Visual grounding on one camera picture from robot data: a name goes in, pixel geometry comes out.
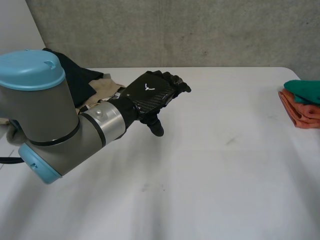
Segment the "beige cloth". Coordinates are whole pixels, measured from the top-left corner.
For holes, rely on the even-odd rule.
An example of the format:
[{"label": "beige cloth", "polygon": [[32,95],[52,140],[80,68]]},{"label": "beige cloth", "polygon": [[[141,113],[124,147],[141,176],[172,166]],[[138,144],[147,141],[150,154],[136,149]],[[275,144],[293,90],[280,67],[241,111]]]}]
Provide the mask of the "beige cloth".
[{"label": "beige cloth", "polygon": [[96,91],[96,94],[90,97],[84,105],[90,106],[97,103],[101,99],[112,97],[123,85],[115,83],[111,78],[100,78],[98,80],[92,80],[89,82],[90,86]]}]

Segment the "black ring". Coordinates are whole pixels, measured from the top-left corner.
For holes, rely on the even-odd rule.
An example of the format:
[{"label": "black ring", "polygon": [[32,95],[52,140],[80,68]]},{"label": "black ring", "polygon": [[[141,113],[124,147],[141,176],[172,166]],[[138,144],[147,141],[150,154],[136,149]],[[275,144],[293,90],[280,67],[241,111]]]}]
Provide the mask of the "black ring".
[{"label": "black ring", "polygon": [[106,137],[105,137],[105,134],[102,131],[101,127],[99,126],[99,124],[96,122],[96,120],[92,116],[90,116],[89,114],[87,114],[85,112],[81,113],[80,115],[85,117],[87,120],[89,120],[90,123],[92,123],[92,125],[95,128],[95,130],[99,134],[99,137],[100,137],[101,142],[102,142],[102,147],[104,147],[106,145]]},{"label": "black ring", "polygon": [[32,143],[33,145],[40,146],[40,147],[47,147],[47,146],[52,146],[56,144],[60,144],[64,141],[67,141],[68,139],[72,138],[79,130],[80,128],[80,120],[78,121],[78,124],[76,125],[75,129],[73,129],[70,133],[67,135],[60,137],[58,139],[52,140],[52,141],[33,141],[29,139],[29,142]]}]

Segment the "white table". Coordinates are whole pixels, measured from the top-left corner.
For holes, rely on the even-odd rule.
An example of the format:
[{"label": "white table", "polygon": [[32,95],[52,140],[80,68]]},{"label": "white table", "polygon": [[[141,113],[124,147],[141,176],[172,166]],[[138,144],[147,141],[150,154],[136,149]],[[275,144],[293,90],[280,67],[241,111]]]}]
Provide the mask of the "white table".
[{"label": "white table", "polygon": [[[97,70],[128,85],[147,69]],[[295,128],[277,93],[298,77],[160,70],[192,88],[161,110],[163,137],[135,122],[51,185],[25,164],[0,170],[1,240],[320,239],[320,132]]]}]

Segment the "black cloth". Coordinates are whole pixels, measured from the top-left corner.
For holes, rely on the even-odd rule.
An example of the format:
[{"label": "black cloth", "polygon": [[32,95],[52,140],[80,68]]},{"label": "black cloth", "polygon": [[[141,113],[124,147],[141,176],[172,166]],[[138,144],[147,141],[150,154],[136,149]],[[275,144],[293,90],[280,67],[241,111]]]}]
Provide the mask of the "black cloth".
[{"label": "black cloth", "polygon": [[44,48],[43,50],[53,53],[59,58],[76,108],[97,93],[89,83],[92,80],[102,79],[104,76],[102,72],[82,68],[63,53],[52,51],[49,48]]}]

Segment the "gray concrete wall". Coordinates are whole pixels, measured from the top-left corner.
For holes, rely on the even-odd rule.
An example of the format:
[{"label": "gray concrete wall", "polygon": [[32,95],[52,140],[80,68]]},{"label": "gray concrete wall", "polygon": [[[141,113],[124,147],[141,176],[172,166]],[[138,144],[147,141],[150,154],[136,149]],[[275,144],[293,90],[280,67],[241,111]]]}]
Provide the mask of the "gray concrete wall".
[{"label": "gray concrete wall", "polygon": [[26,0],[83,67],[287,67],[320,80],[319,0]]}]

